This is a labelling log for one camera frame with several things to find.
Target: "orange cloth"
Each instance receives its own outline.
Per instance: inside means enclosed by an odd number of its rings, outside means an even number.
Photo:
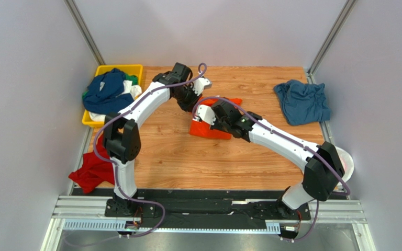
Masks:
[[[240,98],[231,98],[229,100],[234,102],[236,105],[240,105],[241,102],[243,102],[243,100]],[[201,102],[200,105],[212,106],[216,101],[217,101],[216,99],[208,99],[208,100]],[[208,138],[208,139],[224,139],[224,140],[232,139],[232,134],[227,133],[227,132],[222,132],[219,130],[215,130],[215,129],[211,130],[210,125],[207,124],[206,122],[197,122],[195,120],[192,120],[192,124],[190,125],[189,134],[193,135],[193,136]]]

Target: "gray wall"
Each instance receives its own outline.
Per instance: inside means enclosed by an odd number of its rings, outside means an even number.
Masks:
[[[345,0],[76,0],[107,64],[309,67]]]
[[[39,250],[96,66],[63,1],[0,1],[0,250]]]
[[[319,67],[377,250],[402,250],[402,1],[358,1]]]

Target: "yellow plastic basket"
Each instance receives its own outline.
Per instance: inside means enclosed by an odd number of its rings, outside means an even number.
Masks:
[[[143,83],[142,83],[143,66],[141,64],[101,65],[97,68],[95,76],[109,72],[114,68],[118,68],[119,70],[125,72],[128,75],[137,76],[139,85],[141,86],[142,91],[144,91],[143,90],[144,87],[143,87]],[[88,112],[87,110],[85,110],[83,112],[82,123],[89,127],[94,127],[94,128],[100,128],[104,125],[104,123],[102,121],[98,122],[98,121],[91,120],[90,112]]]

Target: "wooden table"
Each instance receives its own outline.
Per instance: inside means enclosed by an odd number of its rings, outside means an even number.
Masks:
[[[196,67],[191,67],[196,74]],[[171,67],[145,67],[144,86]],[[306,83],[301,67],[209,67],[213,82],[203,96],[243,99],[242,107],[274,126],[307,141],[323,143],[319,123],[291,126],[280,110],[273,87],[290,79]],[[269,149],[242,139],[205,139],[189,135],[191,115],[176,100],[159,107],[140,129],[142,149],[136,158],[139,188],[284,190],[302,180],[301,171]],[[93,150],[92,143],[88,152]],[[113,187],[104,182],[99,187]]]

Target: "red cloth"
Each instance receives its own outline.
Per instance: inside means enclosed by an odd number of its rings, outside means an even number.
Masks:
[[[102,157],[109,158],[107,151],[102,146],[103,138],[103,135],[99,137],[96,148]],[[68,177],[83,189],[83,193],[89,193],[104,181],[114,184],[113,165],[99,159],[94,152],[85,153],[82,167]]]
[[[240,98],[231,98],[229,100],[234,102],[236,105],[240,105],[241,102],[243,102],[243,100]],[[208,100],[201,102],[200,105],[212,106],[215,102],[216,102],[215,99],[208,99]],[[209,124],[207,124],[205,122],[197,122],[195,120],[192,120],[192,124],[190,125],[189,134],[193,135],[193,136],[208,138],[208,139],[224,139],[224,140],[232,139],[232,134],[227,133],[227,132],[218,131],[215,129],[211,130]]]

